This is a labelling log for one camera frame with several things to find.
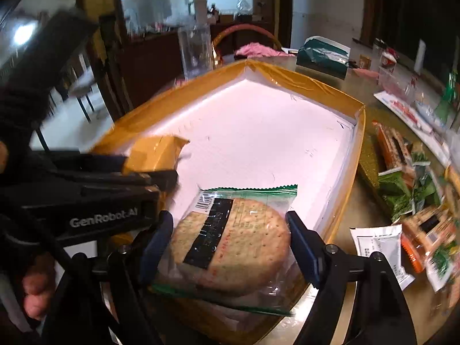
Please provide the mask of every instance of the round cracker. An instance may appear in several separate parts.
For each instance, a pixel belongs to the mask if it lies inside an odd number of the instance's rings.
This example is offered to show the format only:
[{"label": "round cracker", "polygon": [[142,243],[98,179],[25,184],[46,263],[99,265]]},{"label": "round cracker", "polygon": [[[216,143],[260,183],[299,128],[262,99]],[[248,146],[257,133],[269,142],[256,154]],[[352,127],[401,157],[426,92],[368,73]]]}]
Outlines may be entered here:
[{"label": "round cracker", "polygon": [[290,245],[284,218],[255,200],[233,200],[229,219],[208,269],[183,263],[208,216],[191,212],[171,240],[174,262],[182,274],[202,287],[248,294],[267,284],[282,267]]}]

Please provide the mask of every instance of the packaged biscuit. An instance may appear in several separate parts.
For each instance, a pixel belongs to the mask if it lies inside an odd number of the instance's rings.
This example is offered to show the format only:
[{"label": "packaged biscuit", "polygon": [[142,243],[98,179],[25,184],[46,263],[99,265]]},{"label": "packaged biscuit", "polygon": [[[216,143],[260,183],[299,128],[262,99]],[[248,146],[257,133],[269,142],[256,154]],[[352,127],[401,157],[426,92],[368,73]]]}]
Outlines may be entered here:
[{"label": "packaged biscuit", "polygon": [[174,229],[151,291],[289,315],[295,259],[285,214],[296,194],[297,186],[201,191]]}]

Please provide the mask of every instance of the human hand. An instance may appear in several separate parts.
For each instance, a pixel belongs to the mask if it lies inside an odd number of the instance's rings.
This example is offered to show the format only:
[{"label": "human hand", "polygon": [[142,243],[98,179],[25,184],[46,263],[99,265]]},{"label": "human hand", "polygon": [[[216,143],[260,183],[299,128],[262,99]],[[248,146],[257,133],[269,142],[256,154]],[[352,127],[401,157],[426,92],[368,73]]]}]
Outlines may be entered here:
[{"label": "human hand", "polygon": [[24,310],[30,318],[41,320],[45,316],[54,295],[55,278],[53,257],[49,253],[36,257],[22,279]]}]

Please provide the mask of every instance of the basket handle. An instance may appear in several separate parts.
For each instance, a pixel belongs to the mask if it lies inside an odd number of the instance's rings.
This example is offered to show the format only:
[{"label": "basket handle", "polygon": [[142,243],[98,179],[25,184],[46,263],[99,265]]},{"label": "basket handle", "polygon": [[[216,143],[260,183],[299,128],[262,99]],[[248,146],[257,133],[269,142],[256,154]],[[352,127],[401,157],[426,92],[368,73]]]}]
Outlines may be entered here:
[{"label": "basket handle", "polygon": [[236,32],[236,31],[243,31],[243,30],[252,30],[252,31],[256,31],[256,32],[259,32],[261,34],[264,34],[265,36],[268,36],[270,39],[273,40],[273,42],[275,43],[275,45],[277,46],[277,48],[279,50],[281,50],[281,48],[282,48],[281,43],[279,42],[279,40],[277,38],[275,38],[273,36],[272,33],[270,33],[269,31],[267,31],[265,29],[263,29],[262,27],[258,27],[258,26],[255,26],[255,25],[250,25],[249,23],[243,23],[241,25],[231,26],[231,27],[227,28],[226,30],[222,31],[212,41],[213,47],[216,48],[220,44],[222,39],[225,38],[226,36]]}]

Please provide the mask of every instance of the white snack package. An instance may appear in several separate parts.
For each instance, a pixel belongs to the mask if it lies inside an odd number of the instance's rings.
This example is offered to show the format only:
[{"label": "white snack package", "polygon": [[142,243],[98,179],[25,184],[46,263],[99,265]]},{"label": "white snack package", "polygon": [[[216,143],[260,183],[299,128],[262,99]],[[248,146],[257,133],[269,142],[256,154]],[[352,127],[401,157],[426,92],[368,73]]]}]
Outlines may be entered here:
[{"label": "white snack package", "polygon": [[402,225],[375,228],[350,228],[358,256],[369,257],[373,252],[381,252],[392,267],[403,291],[415,280],[401,265]]},{"label": "white snack package", "polygon": [[426,277],[435,292],[447,284],[450,275],[452,275],[452,272],[454,271],[454,264],[452,264],[449,260],[446,260],[446,264],[447,268],[444,271],[441,271],[436,267],[436,263],[433,258],[430,257],[425,262]]}]

